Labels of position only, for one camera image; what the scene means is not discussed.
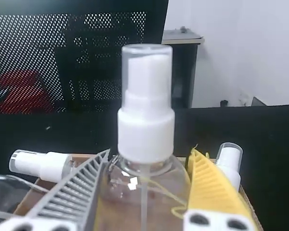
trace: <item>transparent bottle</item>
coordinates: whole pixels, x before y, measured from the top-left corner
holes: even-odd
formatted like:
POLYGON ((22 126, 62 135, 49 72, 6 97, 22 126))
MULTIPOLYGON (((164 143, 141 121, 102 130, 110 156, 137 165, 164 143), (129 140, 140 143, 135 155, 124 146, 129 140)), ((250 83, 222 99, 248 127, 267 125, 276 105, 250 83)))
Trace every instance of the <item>transparent bottle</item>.
POLYGON ((122 107, 118 155, 105 168, 95 231, 179 231, 190 190, 184 166, 172 155, 172 48, 122 48, 122 107))

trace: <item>black office chair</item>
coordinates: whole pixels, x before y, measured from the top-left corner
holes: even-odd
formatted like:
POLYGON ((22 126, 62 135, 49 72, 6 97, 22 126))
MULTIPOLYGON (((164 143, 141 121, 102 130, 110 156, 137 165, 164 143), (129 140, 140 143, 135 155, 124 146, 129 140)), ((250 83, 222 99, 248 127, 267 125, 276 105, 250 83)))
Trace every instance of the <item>black office chair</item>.
POLYGON ((38 72, 56 111, 117 109, 121 48, 161 43, 167 7, 168 0, 0 0, 0 75, 38 72))

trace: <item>spray bottle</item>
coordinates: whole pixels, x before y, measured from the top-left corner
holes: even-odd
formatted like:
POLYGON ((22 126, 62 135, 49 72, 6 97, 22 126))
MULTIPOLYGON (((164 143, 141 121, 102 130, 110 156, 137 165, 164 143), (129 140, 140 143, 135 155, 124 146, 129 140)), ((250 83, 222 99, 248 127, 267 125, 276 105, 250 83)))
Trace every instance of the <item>spray bottle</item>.
POLYGON ((94 230, 181 230, 190 190, 172 155, 172 48, 122 48, 118 155, 103 172, 94 230))
POLYGON ((75 167, 72 155, 55 152, 39 153, 18 149, 9 161, 11 172, 40 177, 54 183, 58 183, 75 167))

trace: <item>cardboard box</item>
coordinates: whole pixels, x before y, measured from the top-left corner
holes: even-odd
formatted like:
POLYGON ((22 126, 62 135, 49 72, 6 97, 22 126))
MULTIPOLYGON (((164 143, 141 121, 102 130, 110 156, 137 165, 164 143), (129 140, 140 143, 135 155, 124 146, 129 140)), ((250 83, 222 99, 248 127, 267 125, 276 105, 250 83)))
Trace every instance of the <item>cardboard box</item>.
MULTIPOLYGON (((77 162, 78 164, 83 163, 84 161, 86 161, 88 158, 92 157, 93 155, 90 154, 73 154, 72 155, 72 159, 77 162)), ((178 157, 179 161, 185 165, 185 157, 178 157)), ((36 185, 39 185, 45 189, 50 190, 55 183, 52 182, 48 182, 48 181, 43 181, 40 178, 36 180, 35 182, 36 185)), ((243 199, 246 201, 246 203, 248 204, 248 206, 250 207, 250 210, 252 212, 252 217, 258 227, 259 231, 263 231, 263 228, 257 218, 257 215, 255 214, 255 210, 253 209, 246 193, 244 192, 244 189, 242 186, 240 186, 239 189, 239 193, 242 195, 243 199)), ((19 204, 19 206, 17 207, 17 209, 15 210, 14 214, 20 215, 20 216, 24 216, 26 215, 26 213, 42 198, 41 194, 38 194, 36 192, 34 192, 33 190, 29 191, 28 194, 24 197, 23 201, 19 204)))

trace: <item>clear plastic cap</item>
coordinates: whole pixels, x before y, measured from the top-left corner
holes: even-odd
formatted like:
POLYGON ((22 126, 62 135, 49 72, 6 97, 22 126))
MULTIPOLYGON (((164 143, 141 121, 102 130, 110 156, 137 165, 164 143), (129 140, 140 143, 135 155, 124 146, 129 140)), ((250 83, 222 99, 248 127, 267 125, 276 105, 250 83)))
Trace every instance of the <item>clear plastic cap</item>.
POLYGON ((223 143, 218 150, 215 164, 239 172, 243 149, 235 143, 223 143))
POLYGON ((122 107, 118 151, 129 161, 151 164, 173 153, 172 48, 135 44, 122 48, 122 107))
POLYGON ((122 110, 152 117, 171 109, 172 47, 131 44, 122 48, 122 110))

